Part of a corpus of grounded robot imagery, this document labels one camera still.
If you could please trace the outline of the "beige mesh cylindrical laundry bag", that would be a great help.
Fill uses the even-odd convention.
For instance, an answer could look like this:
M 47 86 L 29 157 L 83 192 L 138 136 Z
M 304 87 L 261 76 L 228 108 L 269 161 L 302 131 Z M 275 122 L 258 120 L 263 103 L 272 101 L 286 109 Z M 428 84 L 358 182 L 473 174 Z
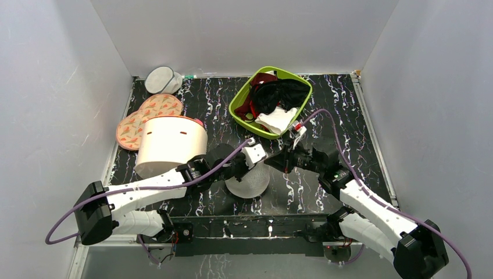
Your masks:
M 270 182 L 270 167 L 264 162 L 258 163 L 241 180 L 232 177 L 225 181 L 227 189 L 235 196 L 244 199 L 261 196 Z

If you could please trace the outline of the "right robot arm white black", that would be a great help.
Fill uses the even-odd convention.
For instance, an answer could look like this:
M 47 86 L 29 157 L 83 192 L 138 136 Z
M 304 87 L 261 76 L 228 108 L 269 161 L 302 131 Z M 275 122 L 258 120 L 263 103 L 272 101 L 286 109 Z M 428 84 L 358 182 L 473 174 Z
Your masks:
M 283 173 L 294 168 L 317 173 L 320 186 L 343 203 L 327 218 L 328 235 L 361 242 L 391 262 L 401 278 L 431 278 L 449 263 L 444 241 L 436 234 L 439 227 L 398 214 L 341 162 L 335 145 L 308 150 L 289 140 L 265 163 Z

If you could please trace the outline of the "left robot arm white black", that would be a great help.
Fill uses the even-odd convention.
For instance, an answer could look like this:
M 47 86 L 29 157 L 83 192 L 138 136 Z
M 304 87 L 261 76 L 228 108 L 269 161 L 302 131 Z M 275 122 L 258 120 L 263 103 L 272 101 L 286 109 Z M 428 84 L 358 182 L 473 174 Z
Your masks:
M 265 157 L 261 144 L 238 148 L 220 144 L 151 178 L 110 186 L 101 181 L 90 183 L 74 205 L 80 241 L 94 245 L 113 234 L 135 234 L 166 242 L 174 233 L 167 214 L 161 210 L 145 212 L 144 207 L 183 198 L 218 181 L 240 180 Z

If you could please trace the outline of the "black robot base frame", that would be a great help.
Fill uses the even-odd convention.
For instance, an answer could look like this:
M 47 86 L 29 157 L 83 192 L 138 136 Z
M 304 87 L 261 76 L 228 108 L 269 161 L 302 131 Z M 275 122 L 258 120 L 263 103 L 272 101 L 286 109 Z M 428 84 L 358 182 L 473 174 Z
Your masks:
M 324 214 L 173 217 L 163 236 L 137 236 L 151 260 L 212 254 L 305 255 L 343 266 L 356 261 L 359 241 L 337 236 Z

